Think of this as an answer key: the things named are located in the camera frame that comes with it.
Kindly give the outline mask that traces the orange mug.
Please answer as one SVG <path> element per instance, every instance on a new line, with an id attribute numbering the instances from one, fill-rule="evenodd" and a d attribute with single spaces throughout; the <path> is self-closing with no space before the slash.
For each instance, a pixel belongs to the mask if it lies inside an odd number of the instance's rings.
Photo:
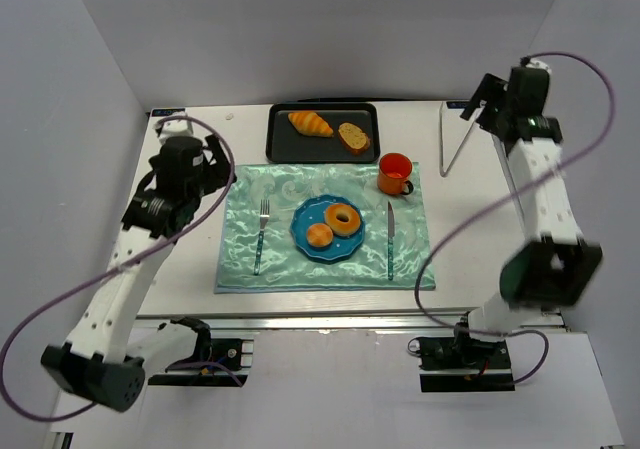
<path id="1" fill-rule="evenodd" d="M 400 153 L 388 153 L 379 160 L 377 187 L 384 194 L 406 196 L 414 191 L 410 181 L 413 164 L 408 157 Z"/>

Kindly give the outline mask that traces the right blue table label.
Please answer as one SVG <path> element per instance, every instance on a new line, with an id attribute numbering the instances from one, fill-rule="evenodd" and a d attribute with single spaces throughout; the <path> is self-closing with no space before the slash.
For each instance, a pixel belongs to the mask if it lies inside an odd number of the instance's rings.
<path id="1" fill-rule="evenodd" d="M 445 102 L 447 109 L 463 110 L 467 107 L 468 102 L 464 100 L 450 100 Z"/>

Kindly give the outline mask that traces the left blue table label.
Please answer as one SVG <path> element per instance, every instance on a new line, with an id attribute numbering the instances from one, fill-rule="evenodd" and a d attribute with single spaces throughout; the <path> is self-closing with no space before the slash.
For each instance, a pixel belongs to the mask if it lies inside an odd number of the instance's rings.
<path id="1" fill-rule="evenodd" d="M 151 111 L 150 116 L 153 118 L 164 118 L 174 114 L 184 113 L 185 108 L 155 108 Z"/>

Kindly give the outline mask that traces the blue table label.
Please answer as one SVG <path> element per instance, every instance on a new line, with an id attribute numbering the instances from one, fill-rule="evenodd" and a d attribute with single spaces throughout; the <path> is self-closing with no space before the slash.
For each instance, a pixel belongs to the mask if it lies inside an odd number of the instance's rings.
<path id="1" fill-rule="evenodd" d="M 150 116 L 153 118 L 164 118 L 174 114 L 184 113 L 185 108 L 155 108 L 151 111 Z"/>
<path id="2" fill-rule="evenodd" d="M 463 110 L 467 107 L 468 102 L 464 100 L 450 100 L 445 102 L 447 109 Z"/>

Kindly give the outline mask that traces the croissant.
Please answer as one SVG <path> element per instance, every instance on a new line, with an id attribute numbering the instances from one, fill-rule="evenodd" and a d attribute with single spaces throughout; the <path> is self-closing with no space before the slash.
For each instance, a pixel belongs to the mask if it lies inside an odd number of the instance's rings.
<path id="1" fill-rule="evenodd" d="M 331 126 L 313 111 L 291 112 L 288 114 L 288 120 L 303 136 L 331 138 L 334 134 Z"/>

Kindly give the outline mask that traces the teal patterned placemat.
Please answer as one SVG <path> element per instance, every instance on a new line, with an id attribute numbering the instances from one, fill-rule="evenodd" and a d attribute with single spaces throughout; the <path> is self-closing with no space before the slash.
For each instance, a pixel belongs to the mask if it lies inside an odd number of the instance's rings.
<path id="1" fill-rule="evenodd" d="M 377 187 L 375 164 L 241 165 L 226 197 L 215 291 L 218 294 L 307 290 L 410 290 L 430 252 L 420 175 L 414 191 L 391 197 Z M 346 260 L 324 264 L 294 244 L 294 211 L 307 199 L 331 194 L 351 201 L 366 223 L 360 248 Z M 253 275 L 260 203 L 270 202 L 260 274 Z M 394 279 L 387 277 L 387 203 L 395 216 Z"/>

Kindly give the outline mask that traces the glazed donut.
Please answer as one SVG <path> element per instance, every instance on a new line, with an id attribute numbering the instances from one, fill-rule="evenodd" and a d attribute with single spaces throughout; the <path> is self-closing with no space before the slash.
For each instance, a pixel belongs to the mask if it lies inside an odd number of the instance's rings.
<path id="1" fill-rule="evenodd" d="M 326 208 L 324 216 L 325 223 L 340 237 L 349 237 L 355 234 L 361 226 L 361 216 L 349 204 L 331 204 Z"/>

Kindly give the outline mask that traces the black baking tray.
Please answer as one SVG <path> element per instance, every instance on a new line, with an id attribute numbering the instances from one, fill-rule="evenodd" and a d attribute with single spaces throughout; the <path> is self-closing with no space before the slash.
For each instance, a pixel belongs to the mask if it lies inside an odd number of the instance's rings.
<path id="1" fill-rule="evenodd" d="M 289 121 L 294 112 L 312 111 L 334 130 L 331 138 L 300 134 Z M 363 153 L 350 152 L 338 136 L 339 126 L 351 123 L 363 130 L 370 146 Z M 265 149 L 267 159 L 280 164 L 369 164 L 380 156 L 376 108 L 367 102 L 286 102 L 269 110 Z"/>

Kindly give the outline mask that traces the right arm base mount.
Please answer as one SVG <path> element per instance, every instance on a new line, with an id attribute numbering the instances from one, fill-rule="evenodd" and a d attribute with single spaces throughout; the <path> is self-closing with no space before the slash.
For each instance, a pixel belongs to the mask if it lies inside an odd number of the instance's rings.
<path id="1" fill-rule="evenodd" d="M 515 390 L 505 342 L 467 337 L 416 337 L 407 344 L 419 359 L 422 393 L 488 393 Z"/>

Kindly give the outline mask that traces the metal tongs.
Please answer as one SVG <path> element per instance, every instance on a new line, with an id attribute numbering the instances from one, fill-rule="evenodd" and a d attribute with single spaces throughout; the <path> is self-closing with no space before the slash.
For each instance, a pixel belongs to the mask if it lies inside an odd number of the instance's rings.
<path id="1" fill-rule="evenodd" d="M 464 110 L 447 109 L 443 101 L 438 115 L 439 174 L 449 176 L 462 152 L 476 132 L 476 113 L 469 120 L 461 117 Z"/>

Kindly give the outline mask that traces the blue dotted plate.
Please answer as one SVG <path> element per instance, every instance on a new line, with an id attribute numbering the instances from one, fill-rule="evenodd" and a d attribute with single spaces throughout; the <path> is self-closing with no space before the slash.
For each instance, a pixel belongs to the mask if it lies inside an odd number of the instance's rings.
<path id="1" fill-rule="evenodd" d="M 314 223 L 324 222 L 326 209 L 335 203 L 344 203 L 354 209 L 360 217 L 360 227 L 352 235 L 335 236 L 326 247 L 313 247 L 307 241 L 307 230 Z M 294 211 L 290 233 L 297 249 L 308 259 L 331 264 L 349 259 L 360 248 L 366 235 L 366 223 L 360 210 L 351 201 L 341 196 L 324 194 L 307 199 Z"/>

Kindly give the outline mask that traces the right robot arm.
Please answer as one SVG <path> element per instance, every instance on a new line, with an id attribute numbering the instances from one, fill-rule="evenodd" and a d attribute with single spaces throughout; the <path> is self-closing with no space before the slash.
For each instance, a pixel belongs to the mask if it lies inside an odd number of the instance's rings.
<path id="1" fill-rule="evenodd" d="M 486 74 L 461 113 L 494 137 L 525 238 L 501 269 L 497 293 L 458 325 L 481 348 L 539 312 L 574 307 L 602 261 L 570 206 L 560 124 L 543 114 L 550 76 L 536 59 L 513 67 L 507 80 Z"/>

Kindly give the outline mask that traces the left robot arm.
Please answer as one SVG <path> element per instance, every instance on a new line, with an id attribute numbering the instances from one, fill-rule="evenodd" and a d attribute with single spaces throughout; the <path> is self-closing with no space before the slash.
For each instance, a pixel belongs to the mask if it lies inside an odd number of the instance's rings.
<path id="1" fill-rule="evenodd" d="M 224 198 L 235 182 L 226 143 L 193 133 L 183 112 L 158 121 L 161 147 L 122 217 L 107 275 L 77 325 L 41 364 L 60 388 L 117 412 L 134 405 L 146 380 L 174 364 L 199 367 L 212 355 L 210 327 L 181 316 L 137 343 L 129 340 L 138 311 L 178 240 L 205 220 L 209 194 Z"/>

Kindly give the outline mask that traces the round bread roll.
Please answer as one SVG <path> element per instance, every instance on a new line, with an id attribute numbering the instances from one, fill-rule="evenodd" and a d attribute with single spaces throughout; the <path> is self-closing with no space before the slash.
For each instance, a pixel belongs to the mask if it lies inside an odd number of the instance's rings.
<path id="1" fill-rule="evenodd" d="M 334 233 L 332 229 L 324 223 L 315 223 L 309 226 L 306 231 L 307 243 L 314 248 L 325 248 L 333 241 Z"/>

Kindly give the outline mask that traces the aluminium table frame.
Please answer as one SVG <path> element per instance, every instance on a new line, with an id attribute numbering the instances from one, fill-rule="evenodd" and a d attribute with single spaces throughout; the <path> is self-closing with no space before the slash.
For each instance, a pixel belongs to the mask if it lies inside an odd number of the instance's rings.
<path id="1" fill-rule="evenodd" d="M 376 102 L 380 140 L 420 161 L 429 233 L 436 240 L 507 189 L 498 141 L 475 128 L 452 175 L 438 175 L 439 102 Z M 496 267 L 520 243 L 519 209 L 510 206 L 469 228 L 436 261 L 435 292 L 423 303 L 459 315 L 490 297 Z M 204 310 L 216 337 L 257 338 L 246 389 L 144 387 L 132 409 L 94 408 L 55 422 L 44 447 L 203 448 L 570 448 L 580 446 L 580 414 L 566 409 L 573 383 L 560 366 L 567 334 L 559 315 L 526 321 L 555 344 L 535 378 L 512 392 L 421 393 L 410 333 L 446 335 L 415 313 L 410 291 L 214 295 L 222 216 L 185 238 L 143 304 L 132 341 L 161 316 Z"/>

